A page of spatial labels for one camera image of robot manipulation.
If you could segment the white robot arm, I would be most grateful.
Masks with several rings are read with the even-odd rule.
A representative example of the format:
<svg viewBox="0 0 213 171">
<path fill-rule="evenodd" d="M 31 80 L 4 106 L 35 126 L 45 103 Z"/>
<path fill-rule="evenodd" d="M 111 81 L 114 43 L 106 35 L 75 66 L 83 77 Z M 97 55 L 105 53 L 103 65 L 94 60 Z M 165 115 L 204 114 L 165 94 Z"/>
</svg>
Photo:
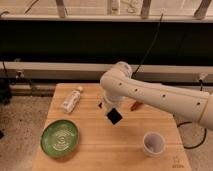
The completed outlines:
<svg viewBox="0 0 213 171">
<path fill-rule="evenodd" d="M 131 66 L 123 61 L 101 76 L 106 113 L 117 108 L 124 97 L 129 97 L 213 130 L 213 93 L 147 83 L 131 76 Z"/>
</svg>

